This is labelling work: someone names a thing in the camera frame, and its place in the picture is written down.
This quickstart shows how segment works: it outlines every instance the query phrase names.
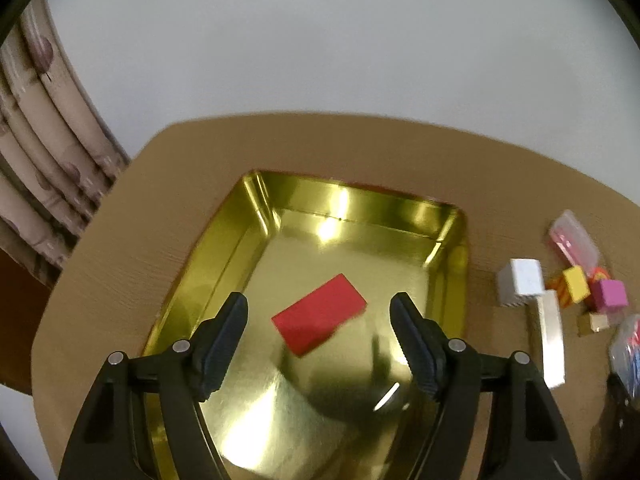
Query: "red rectangular block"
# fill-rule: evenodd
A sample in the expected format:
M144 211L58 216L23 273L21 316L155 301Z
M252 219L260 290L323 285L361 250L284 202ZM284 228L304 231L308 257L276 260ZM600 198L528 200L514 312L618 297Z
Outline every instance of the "red rectangular block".
M338 274L271 318L289 349L302 356L331 337L339 325L362 313L367 302Z

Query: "purple block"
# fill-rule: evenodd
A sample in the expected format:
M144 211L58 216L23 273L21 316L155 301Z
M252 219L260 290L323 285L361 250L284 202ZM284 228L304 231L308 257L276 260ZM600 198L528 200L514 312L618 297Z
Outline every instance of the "purple block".
M596 310L603 314L615 312L629 304L625 284L620 280L600 280L591 284Z

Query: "plastic packet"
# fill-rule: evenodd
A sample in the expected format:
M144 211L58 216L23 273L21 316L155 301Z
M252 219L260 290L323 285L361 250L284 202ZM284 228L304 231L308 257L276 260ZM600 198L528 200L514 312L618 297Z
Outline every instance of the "plastic packet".
M628 316L609 347L611 368L632 399L640 397L640 316Z
M581 266L588 278L593 275L600 251L572 211L567 209L556 219L549 236L572 266Z

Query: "metallic tray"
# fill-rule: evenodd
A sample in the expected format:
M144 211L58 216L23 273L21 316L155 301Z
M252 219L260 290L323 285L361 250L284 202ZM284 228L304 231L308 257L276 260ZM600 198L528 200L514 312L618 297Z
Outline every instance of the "metallic tray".
M465 216L454 206L252 172L191 253L145 354L188 338L231 291L244 292L248 325L222 389L202 405L231 478L406 478L434 406L410 384L389 301L406 291L447 336L460 336L466 264ZM366 311L298 358L271 317L339 273ZM176 478L156 396L146 408L162 478Z

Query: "silver screw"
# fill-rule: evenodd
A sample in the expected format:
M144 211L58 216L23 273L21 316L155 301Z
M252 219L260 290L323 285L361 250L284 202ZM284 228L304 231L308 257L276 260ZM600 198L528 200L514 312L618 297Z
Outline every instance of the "silver screw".
M466 348L466 343L462 339L450 339L449 348L454 352L463 352Z
M524 352L516 352L516 355L514 355L514 359L516 359L516 362L520 363L521 365L528 365L529 361L531 361L529 356Z
M107 361L110 365L120 364L123 359L124 354L122 352L114 352L113 354L110 354L109 357L107 357Z
M190 346L190 343L186 339L180 339L174 343L172 348L174 349L174 352L178 352L179 354L181 352L186 352Z

